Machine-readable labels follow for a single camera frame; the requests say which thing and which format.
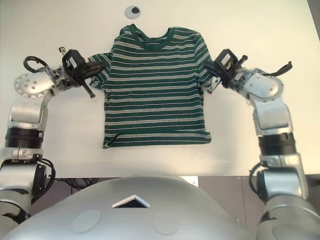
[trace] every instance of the black cable bundle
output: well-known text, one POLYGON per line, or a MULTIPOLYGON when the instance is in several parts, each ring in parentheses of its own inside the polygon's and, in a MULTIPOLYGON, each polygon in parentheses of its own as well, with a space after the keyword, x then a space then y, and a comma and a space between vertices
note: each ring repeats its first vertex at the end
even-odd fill
POLYGON ((40 162, 44 165, 47 165, 49 168, 51 168, 51 174, 49 175, 50 179, 49 179, 48 183, 46 184, 46 186, 44 187, 43 191, 41 193, 39 193, 37 196, 35 196, 34 198, 32 198, 31 204, 34 204, 39 198, 41 198, 46 192, 48 192, 48 190, 54 184, 55 177, 56 177, 56 170, 55 170, 54 164, 51 161, 43 158, 42 160, 39 160, 38 162, 40 162))
POLYGON ((71 194, 73 194, 73 189, 78 191, 85 189, 96 184, 99 178, 56 178, 55 180, 68 184, 71 187, 71 194))

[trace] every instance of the white table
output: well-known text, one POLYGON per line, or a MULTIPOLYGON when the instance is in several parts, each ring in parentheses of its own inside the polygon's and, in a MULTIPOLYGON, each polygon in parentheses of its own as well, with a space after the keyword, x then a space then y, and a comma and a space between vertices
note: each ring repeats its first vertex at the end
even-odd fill
MULTIPOLYGON (((137 20, 124 16, 131 0, 2 0, 0 24, 0 146, 3 146, 14 79, 26 72, 23 60, 37 56, 61 63, 58 47, 84 57, 108 52, 125 25, 135 23, 150 37, 168 27, 197 30, 213 59, 230 48, 247 68, 274 72, 292 61, 281 76, 297 149, 305 172, 320 173, 320 43, 306 0, 136 0, 137 20)), ((52 99, 44 135, 44 156, 57 177, 120 177, 134 174, 247 175, 259 161, 252 108, 231 90, 205 95, 205 121, 212 143, 102 149, 103 93, 90 99, 81 88, 52 99)))

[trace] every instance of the shirt sleeve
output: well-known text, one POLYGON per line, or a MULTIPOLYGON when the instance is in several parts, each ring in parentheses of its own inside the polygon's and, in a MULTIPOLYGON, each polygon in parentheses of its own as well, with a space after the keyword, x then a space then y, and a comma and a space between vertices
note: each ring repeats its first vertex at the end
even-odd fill
POLYGON ((194 44, 194 56, 198 69, 198 81, 205 87, 210 87, 213 76, 204 68, 204 62, 211 60, 207 45, 201 34, 196 35, 194 44))
POLYGON ((91 78, 90 86, 96 89, 103 90, 107 84, 107 80, 110 75, 112 52, 99 53, 89 57, 89 62, 104 62, 106 67, 96 76, 91 78))

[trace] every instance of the white stripe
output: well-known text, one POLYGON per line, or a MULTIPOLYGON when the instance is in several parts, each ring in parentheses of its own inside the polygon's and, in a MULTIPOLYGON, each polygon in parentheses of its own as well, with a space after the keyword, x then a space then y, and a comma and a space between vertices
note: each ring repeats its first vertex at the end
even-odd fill
MULTIPOLYGON (((199 126, 199 125, 203 125, 203 123, 199 123, 199 124, 189 124, 189 125, 162 125, 162 126, 149 126, 148 128, 171 128, 171 127, 188 127, 188 126, 199 126)), ((145 126, 139 126, 139 127, 127 127, 127 128, 108 128, 108 131, 115 131, 115 130, 128 130, 128 129, 145 129, 145 126)))
POLYGON ((205 42, 202 42, 199 46, 197 46, 194 50, 194 53, 197 53, 199 51, 199 49, 201 49, 203 46, 205 46, 206 43, 205 42))
MULTIPOLYGON (((197 103, 199 102, 200 104, 197 105, 198 107, 201 107, 202 108, 202 104, 201 104, 201 101, 200 100, 196 100, 196 101, 191 101, 191 102, 187 102, 187 104, 194 104, 194 103, 197 103)), ((170 102, 170 103, 152 103, 152 104, 139 104, 139 105, 121 105, 121 106, 108 106, 108 108, 125 108, 125 107, 141 107, 141 106, 149 106, 150 105, 161 105, 161 106, 164 106, 164 105, 172 105, 172 104, 186 104, 185 102, 170 102)))
POLYGON ((177 115, 195 115, 195 114, 201 114, 201 113, 202 113, 202 111, 197 111, 197 112, 193 112, 193 113, 158 114, 158 115, 143 115, 143 116, 113 116, 113 117, 106 117, 106 119, 126 119, 126 118, 177 116, 177 115))
MULTIPOLYGON (((182 70, 182 71, 157 71, 157 72, 136 72, 136 73, 115 73, 115 72, 113 72, 112 74, 113 75, 129 75, 129 76, 139 75, 139 76, 142 76, 142 75, 145 75, 145 74, 158 74, 159 75, 159 74, 186 73, 186 72, 190 72, 190 71, 194 72, 196 70, 197 69, 189 69, 189 70, 182 70)), ((169 75, 169 76, 164 75, 162 77, 163 78, 168 78, 168 77, 172 77, 172 76, 171 75, 169 75)))
POLYGON ((138 121, 117 121, 117 122, 107 122, 108 126, 116 125, 132 125, 132 124, 158 124, 158 123, 178 123, 178 122, 193 122, 204 120, 203 116, 199 117, 189 117, 189 118, 170 118, 170 119, 155 119, 155 120, 138 120, 138 121))
MULTIPOLYGON (((106 133, 104 136, 113 138, 116 136, 116 133, 110 134, 106 133)), ((117 139, 128 139, 128 138, 152 138, 152 137, 202 137, 206 139, 210 139, 210 135, 205 135, 201 133, 182 133, 182 132, 173 132, 173 133, 141 133, 141 134, 124 134, 124 135, 119 135, 117 139)))
POLYGON ((134 51, 126 51, 123 49, 119 48, 113 48, 113 50, 118 50, 126 53, 131 53, 131 54, 173 54, 173 53, 185 53, 185 52, 191 52, 193 50, 184 50, 184 51, 166 51, 166 52, 134 52, 134 51))
MULTIPOLYGON (((183 79, 183 78, 192 78, 194 76, 199 77, 200 74, 198 72, 194 72, 186 75, 178 75, 178 76, 166 76, 165 79, 183 79)), ((162 80, 163 76, 144 76, 144 77, 131 77, 131 78, 121 78, 121 77, 109 77, 109 81, 148 81, 148 80, 162 80)))
POLYGON ((205 55, 203 55, 202 58, 200 58, 198 61, 196 61, 196 64, 199 65, 203 60, 205 60, 206 57, 209 56, 209 52, 207 52, 205 55))
POLYGON ((125 113, 146 113, 146 112, 163 112, 163 111, 184 111, 203 109, 202 105, 183 106, 183 107, 163 107, 163 108, 145 108, 145 109, 128 109, 128 110, 107 110, 107 114, 125 114, 125 113))
POLYGON ((170 56, 126 56, 118 53, 114 53, 113 57, 128 59, 128 60, 155 60, 155 59, 186 59, 186 58, 194 58, 195 54, 186 54, 186 55, 170 55, 170 56))
POLYGON ((174 34, 173 37, 176 38, 176 39, 187 39, 187 38, 190 38, 192 36, 199 36, 200 33, 194 33, 194 34, 191 34, 191 35, 188 35, 188 36, 180 36, 180 35, 177 35, 177 34, 174 34))
POLYGON ((188 93, 191 93, 191 92, 194 92, 194 91, 197 91, 198 92, 198 89, 194 89, 194 90, 191 90, 191 91, 173 91, 173 92, 160 92, 160 93, 139 93, 139 94, 135 94, 135 93, 129 93, 129 94, 116 94, 114 95, 115 97, 124 97, 124 96, 130 96, 130 95, 159 95, 159 94, 188 94, 188 93))
POLYGON ((120 89, 107 89, 107 93, 112 92, 129 92, 129 91, 155 91, 155 90, 170 90, 170 89, 189 89, 196 86, 196 83, 186 86, 155 86, 155 87, 133 87, 133 88, 120 88, 120 89))
POLYGON ((184 41, 171 41, 170 43, 173 43, 173 44, 182 44, 182 43, 190 42, 190 41, 194 41, 194 39, 189 39, 189 40, 184 40, 184 41))
POLYGON ((165 46, 163 49, 185 49, 185 48, 194 48, 194 44, 185 44, 185 45, 176 45, 176 46, 165 46))
POLYGON ((155 69, 180 69, 180 68, 188 68, 188 67, 196 67, 195 63, 186 63, 186 64, 179 64, 179 65, 167 65, 167 66, 141 66, 141 67, 122 67, 122 66, 112 66, 111 69, 113 70, 122 70, 122 71, 137 71, 137 70, 155 70, 155 69))
POLYGON ((199 140, 148 140, 148 141, 115 141, 115 143, 142 143, 142 142, 177 142, 177 143, 180 143, 180 142, 191 142, 191 143, 207 143, 207 141, 199 141, 199 140))
POLYGON ((190 96, 167 96, 167 97, 148 97, 148 98, 109 99, 108 103, 166 101, 166 100, 176 100, 176 99, 182 100, 182 99, 194 99, 196 97, 200 97, 200 95, 199 94, 193 94, 193 95, 190 95, 190 96))
POLYGON ((175 31, 175 32, 180 32, 180 33, 194 33, 194 34, 198 34, 198 32, 192 31, 192 30, 190 30, 190 31, 181 31, 181 30, 175 29, 174 31, 175 31))
POLYGON ((190 83, 194 81, 195 79, 191 79, 189 81, 167 81, 167 82, 148 82, 148 83, 128 83, 128 84, 108 84, 107 86, 132 86, 132 85, 146 85, 146 84, 181 84, 181 83, 190 83))
POLYGON ((130 44, 130 43, 122 42, 122 41, 115 41, 113 46, 115 46, 115 45, 120 45, 120 46, 124 46, 124 47, 128 47, 128 48, 132 48, 132 49, 143 50, 143 48, 138 45, 134 45, 134 44, 130 44))

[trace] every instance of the striped shirt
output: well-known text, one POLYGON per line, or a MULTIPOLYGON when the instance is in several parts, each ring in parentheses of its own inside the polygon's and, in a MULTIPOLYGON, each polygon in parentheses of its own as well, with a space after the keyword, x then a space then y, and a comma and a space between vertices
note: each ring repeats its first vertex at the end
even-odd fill
POLYGON ((124 27, 109 53, 89 58, 107 63, 90 82, 105 96, 102 147, 210 143, 202 90, 212 83, 203 67, 210 59, 196 31, 172 27, 150 38, 124 27))

